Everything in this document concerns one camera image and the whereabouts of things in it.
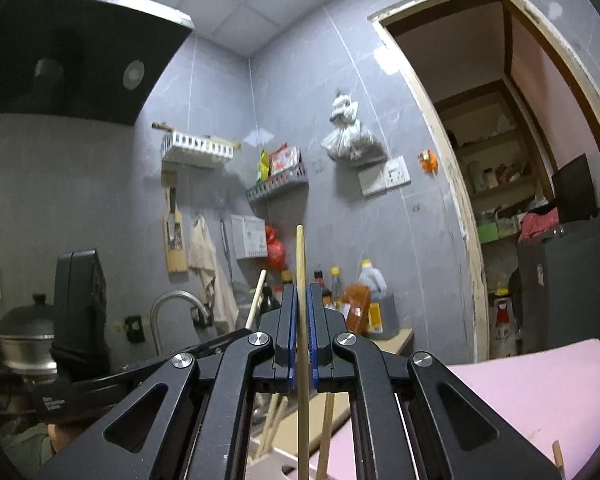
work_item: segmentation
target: cutting board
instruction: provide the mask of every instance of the cutting board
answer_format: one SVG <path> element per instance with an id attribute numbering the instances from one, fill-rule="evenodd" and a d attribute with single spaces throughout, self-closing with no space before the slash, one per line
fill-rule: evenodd
<path id="1" fill-rule="evenodd" d="M 167 272 L 187 272 L 187 254 L 182 233 L 182 213 L 176 204 L 176 189 L 164 190 L 167 211 L 164 213 L 164 250 L 167 256 Z"/>

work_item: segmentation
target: white plastic bag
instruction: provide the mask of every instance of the white plastic bag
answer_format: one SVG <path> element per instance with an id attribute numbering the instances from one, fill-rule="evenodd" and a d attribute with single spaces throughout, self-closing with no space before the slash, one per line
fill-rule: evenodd
<path id="1" fill-rule="evenodd" d="M 382 144 L 357 118 L 357 102 L 338 93 L 332 108 L 330 121 L 335 129 L 321 143 L 331 160 L 359 166 L 386 159 Z"/>

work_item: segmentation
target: beige towel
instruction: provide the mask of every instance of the beige towel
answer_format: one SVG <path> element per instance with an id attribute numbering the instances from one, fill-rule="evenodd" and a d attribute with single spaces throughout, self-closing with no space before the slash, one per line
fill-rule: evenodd
<path id="1" fill-rule="evenodd" d="M 202 216 L 198 216 L 193 222 L 187 260 L 189 267 L 200 276 L 206 302 L 214 313 L 216 327 L 221 333 L 232 332 L 235 330 L 238 307 L 224 271 L 218 265 L 216 247 Z"/>

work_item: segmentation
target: person's hand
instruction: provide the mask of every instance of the person's hand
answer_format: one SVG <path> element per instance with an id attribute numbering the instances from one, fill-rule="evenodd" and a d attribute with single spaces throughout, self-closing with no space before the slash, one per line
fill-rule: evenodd
<path id="1" fill-rule="evenodd" d="M 79 428 L 77 426 L 62 426 L 59 424 L 49 424 L 46 427 L 46 432 L 49 434 L 51 446 L 53 446 L 56 453 L 60 452 L 66 446 L 71 444 L 82 434 L 83 431 L 83 428 Z"/>

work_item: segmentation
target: gray tiled wall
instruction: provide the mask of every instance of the gray tiled wall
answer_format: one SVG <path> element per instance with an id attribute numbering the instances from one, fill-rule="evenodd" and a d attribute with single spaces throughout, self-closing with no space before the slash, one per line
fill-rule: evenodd
<path id="1" fill-rule="evenodd" d="M 53 300 L 58 254 L 97 247 L 107 279 L 107 340 L 114 364 L 150 357 L 152 340 L 131 346 L 112 322 L 147 314 L 159 294 L 200 293 L 192 273 L 169 276 L 164 261 L 160 188 L 161 133 L 152 121 L 200 134 L 241 139 L 254 128 L 246 59 L 190 37 L 144 106 L 135 127 L 53 116 L 0 115 L 0 314 L 30 303 L 32 292 Z M 203 214 L 226 270 L 220 215 L 250 214 L 244 189 L 254 180 L 256 154 L 248 147 L 225 170 L 183 166 L 177 200 L 186 237 L 190 216 Z M 254 269 L 238 267 L 253 281 Z M 197 341 L 185 303 L 166 304 L 162 341 L 177 349 Z"/>
<path id="2" fill-rule="evenodd" d="M 400 75 L 374 59 L 381 41 L 367 17 L 401 0 L 332 0 L 251 59 L 258 125 L 302 149 L 310 188 L 271 202 L 270 220 L 288 248 L 295 225 L 307 229 L 309 268 L 342 268 L 356 277 L 361 258 L 382 270 L 397 297 L 403 326 L 416 347 L 447 363 L 472 355 L 472 295 L 458 217 L 443 172 L 424 174 L 416 156 L 432 141 Z M 600 18 L 588 0 L 532 0 L 576 48 L 600 86 Z M 360 103 L 358 117 L 392 155 L 403 155 L 412 182 L 364 198 L 355 172 L 338 168 L 320 147 L 330 105 L 344 89 Z"/>

